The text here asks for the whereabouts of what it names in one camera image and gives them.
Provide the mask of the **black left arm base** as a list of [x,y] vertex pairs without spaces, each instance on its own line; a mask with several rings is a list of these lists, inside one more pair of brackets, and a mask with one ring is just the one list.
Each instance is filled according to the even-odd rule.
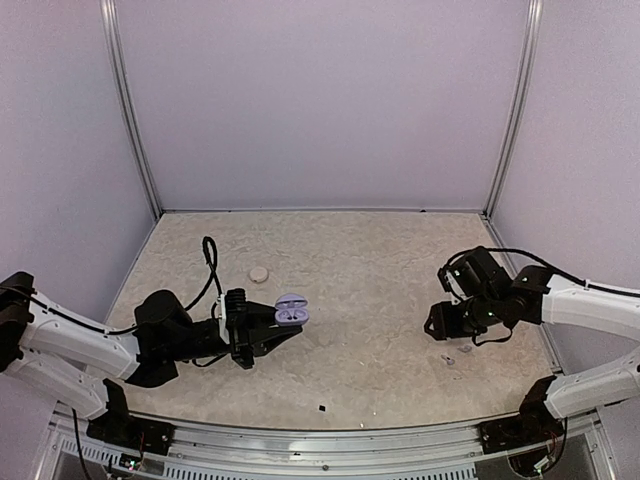
[[105,379],[106,412],[88,421],[87,436],[108,444],[166,456],[175,426],[168,422],[137,417],[129,412],[122,387]]

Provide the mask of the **purple round charging case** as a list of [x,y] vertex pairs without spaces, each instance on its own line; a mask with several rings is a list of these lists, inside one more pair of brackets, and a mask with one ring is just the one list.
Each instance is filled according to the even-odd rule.
[[298,294],[285,294],[275,303],[274,318],[278,326],[302,326],[308,322],[308,301]]

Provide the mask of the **pink earbud charging case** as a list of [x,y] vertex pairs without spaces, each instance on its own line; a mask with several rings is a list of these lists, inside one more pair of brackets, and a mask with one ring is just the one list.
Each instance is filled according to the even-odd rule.
[[269,271],[267,268],[262,267],[262,266],[256,266],[254,268],[252,268],[249,271],[249,279],[253,282],[253,283],[264,283],[268,280],[269,278]]

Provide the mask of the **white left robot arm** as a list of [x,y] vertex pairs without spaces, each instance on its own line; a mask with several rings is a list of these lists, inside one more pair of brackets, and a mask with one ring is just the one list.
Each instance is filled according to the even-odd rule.
[[1,371],[99,419],[121,445],[140,434],[128,413],[121,383],[160,387],[175,379],[180,362],[230,357],[250,369],[258,357],[300,334],[308,302],[296,294],[274,305],[247,300],[242,289],[219,296],[210,318],[193,320],[175,294],[158,290],[134,310],[134,323],[114,330],[52,302],[34,278],[17,272],[1,283]]

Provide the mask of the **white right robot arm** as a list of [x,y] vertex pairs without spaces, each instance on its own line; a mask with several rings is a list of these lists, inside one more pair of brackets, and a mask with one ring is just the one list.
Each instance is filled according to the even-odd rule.
[[[494,325],[513,331],[521,322],[569,325],[639,338],[639,293],[580,279],[528,253],[531,264],[510,276],[497,249],[478,246],[454,254],[437,273],[450,300],[431,306],[424,331],[436,341],[481,335]],[[639,394],[639,352],[572,374],[538,380],[513,419],[511,433],[535,442],[552,421],[621,403]]]

